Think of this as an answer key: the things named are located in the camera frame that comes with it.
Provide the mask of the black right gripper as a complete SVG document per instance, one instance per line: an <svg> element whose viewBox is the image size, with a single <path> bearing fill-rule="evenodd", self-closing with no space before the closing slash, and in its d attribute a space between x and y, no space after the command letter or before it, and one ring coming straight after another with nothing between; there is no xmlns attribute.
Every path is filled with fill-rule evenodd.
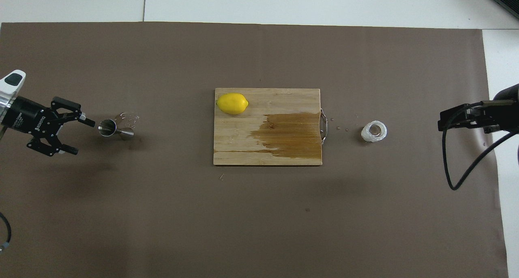
<svg viewBox="0 0 519 278"><path fill-rule="evenodd" d="M438 131L443 131L446 127L454 129L470 125L471 129L483 128L486 134L497 131L511 132L519 125L518 89L519 84L514 84L499 91L493 98L493 100L512 100L512 105L471 108L470 104L465 103L441 111L437 122Z"/></svg>

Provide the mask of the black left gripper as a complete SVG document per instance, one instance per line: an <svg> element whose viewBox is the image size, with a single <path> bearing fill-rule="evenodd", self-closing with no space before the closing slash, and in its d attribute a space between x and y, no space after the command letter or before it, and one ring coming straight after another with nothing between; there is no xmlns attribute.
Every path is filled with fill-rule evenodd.
<svg viewBox="0 0 519 278"><path fill-rule="evenodd" d="M26 145L29 149L49 157L63 153L78 154L76 147L62 143L56 136L62 125L69 121L96 126L95 121L86 117L80 104L61 97L52 99L51 108L25 97L16 97L2 116L3 126L32 136Z"/></svg>

